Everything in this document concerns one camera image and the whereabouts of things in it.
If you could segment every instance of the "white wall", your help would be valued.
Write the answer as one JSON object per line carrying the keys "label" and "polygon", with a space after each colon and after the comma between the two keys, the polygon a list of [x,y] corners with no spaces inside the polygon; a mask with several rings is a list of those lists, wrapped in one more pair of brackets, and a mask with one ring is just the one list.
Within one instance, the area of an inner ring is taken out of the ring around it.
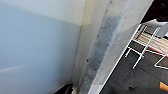
{"label": "white wall", "polygon": [[0,94],[53,94],[71,81],[84,0],[0,0]]}
{"label": "white wall", "polygon": [[79,94],[101,91],[152,1],[87,1],[73,73]]}

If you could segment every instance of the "light blue wall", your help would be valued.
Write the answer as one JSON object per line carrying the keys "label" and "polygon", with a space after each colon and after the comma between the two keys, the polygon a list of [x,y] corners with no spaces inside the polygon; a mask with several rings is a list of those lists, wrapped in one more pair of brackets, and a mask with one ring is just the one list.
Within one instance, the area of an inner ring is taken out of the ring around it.
{"label": "light blue wall", "polygon": [[80,25],[2,2],[0,13],[0,94],[53,94],[70,82]]}

